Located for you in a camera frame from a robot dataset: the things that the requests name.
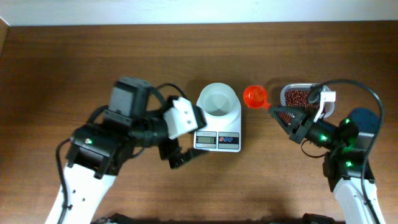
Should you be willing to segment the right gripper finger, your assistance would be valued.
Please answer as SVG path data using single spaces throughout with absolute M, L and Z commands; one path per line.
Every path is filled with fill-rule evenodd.
M 279 125 L 287 134 L 292 133 L 292 120 L 294 119 L 293 112 L 283 110 L 269 110 L 269 114 L 279 123 Z
M 273 116 L 290 116 L 290 117 L 306 117 L 308 115 L 304 107 L 291 107 L 291 106 L 271 106 L 268 109 L 269 114 Z

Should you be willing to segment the orange measuring scoop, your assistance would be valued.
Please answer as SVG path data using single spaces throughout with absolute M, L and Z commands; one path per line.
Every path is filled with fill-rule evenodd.
M 271 104 L 268 102 L 268 94 L 266 89 L 260 85 L 248 86 L 243 93 L 245 105 L 250 109 L 268 110 Z

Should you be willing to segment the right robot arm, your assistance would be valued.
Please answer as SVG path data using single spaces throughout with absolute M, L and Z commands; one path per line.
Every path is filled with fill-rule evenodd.
M 346 223 L 384 223 L 374 175 L 366 157 L 379 117 L 355 108 L 339 125 L 316 119 L 313 109 L 271 106 L 269 114 L 290 140 L 324 147 L 323 175 L 338 201 Z

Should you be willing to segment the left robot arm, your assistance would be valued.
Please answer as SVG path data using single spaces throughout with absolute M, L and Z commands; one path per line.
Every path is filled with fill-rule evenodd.
M 121 77 L 108 105 L 100 106 L 86 123 L 56 148 L 61 182 L 47 223 L 90 223 L 123 164 L 150 147 L 177 169 L 198 149 L 182 152 L 178 137 L 206 126 L 203 110 L 184 93 L 164 98 L 146 80 Z

